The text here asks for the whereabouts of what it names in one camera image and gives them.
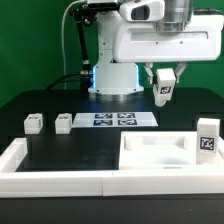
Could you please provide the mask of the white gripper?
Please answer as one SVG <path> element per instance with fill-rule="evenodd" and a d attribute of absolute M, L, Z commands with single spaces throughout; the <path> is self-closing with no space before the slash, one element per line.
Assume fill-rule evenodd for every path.
<path fill-rule="evenodd" d="M 221 52 L 221 15 L 193 16 L 183 31 L 155 31 L 152 23 L 120 23 L 113 40 L 113 58 L 117 62 L 144 63 L 150 84 L 157 79 L 154 62 L 179 62 L 176 82 L 189 61 L 216 60 Z"/>

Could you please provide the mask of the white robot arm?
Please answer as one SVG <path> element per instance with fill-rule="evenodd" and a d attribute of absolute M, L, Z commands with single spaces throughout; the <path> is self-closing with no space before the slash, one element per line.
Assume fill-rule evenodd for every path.
<path fill-rule="evenodd" d="M 171 99 L 186 65 L 221 51 L 224 14 L 194 0 L 87 0 L 98 22 L 99 59 L 90 96 L 123 101 L 141 93 L 138 65 L 153 85 L 155 104 Z"/>

